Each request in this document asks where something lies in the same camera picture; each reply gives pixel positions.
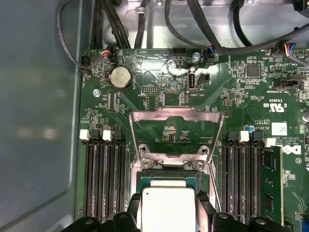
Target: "dimm slot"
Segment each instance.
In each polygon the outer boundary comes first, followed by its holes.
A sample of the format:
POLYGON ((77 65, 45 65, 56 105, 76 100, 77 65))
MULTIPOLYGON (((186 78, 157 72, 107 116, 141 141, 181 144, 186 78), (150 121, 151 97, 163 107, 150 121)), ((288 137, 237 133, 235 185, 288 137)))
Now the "dimm slot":
POLYGON ((229 148, 228 153, 228 212, 234 214, 234 205, 235 205, 235 175, 234 175, 234 149, 232 147, 229 148))
POLYGON ((114 155, 115 155, 115 145, 109 145, 109 152, 107 154, 107 182, 106 182, 106 211, 105 218, 113 213, 113 195, 114 195, 114 155))
POLYGON ((240 221, 244 224, 247 223, 247 181, 248 181, 248 176, 247 176, 247 162, 248 162, 248 157, 247 157, 247 147, 245 144, 241 144, 240 145, 240 149, 239 149, 240 153, 239 153, 239 157, 240 157, 240 179, 241 179, 241 183, 243 183, 242 185, 240 185, 239 188, 239 195, 241 198, 241 209, 240 209, 240 221))
POLYGON ((124 210, 125 188, 126 188, 126 146, 120 145, 117 157, 118 163, 118 184, 117 184, 117 212, 124 210))
POLYGON ((228 179, 227 179, 227 172, 228 172, 228 154, 229 154, 229 147, 223 147, 222 159, 221 159, 221 168, 222 168, 222 177, 221 177, 221 201, 222 201, 222 211, 227 212, 227 186, 228 186, 228 179))
POLYGON ((234 174, 235 174, 235 204, 234 204, 234 215, 239 219, 239 185, 242 183, 239 179, 239 147, 234 147, 234 174))
POLYGON ((104 178, 105 178, 105 146, 100 144, 100 153, 98 159, 98 218, 101 222, 105 219, 105 205, 104 205, 104 178))
POLYGON ((85 164, 85 193, 84 193, 84 217, 90 212, 90 191, 91 191, 91 145, 86 145, 86 164, 85 164))
POLYGON ((250 221, 250 202, 252 201, 252 196, 250 194, 250 182, 252 179, 251 173, 250 173, 250 164, 252 162, 252 156, 251 156, 251 148, 249 147, 248 143, 246 143, 246 157, 247 157, 247 163, 246 163, 246 169, 245 169, 245 173, 246 173, 246 178, 247 181, 245 183, 245 192, 246 192, 246 198, 245 198, 245 207, 246 207, 246 213, 245 213, 245 224, 248 224, 250 221))

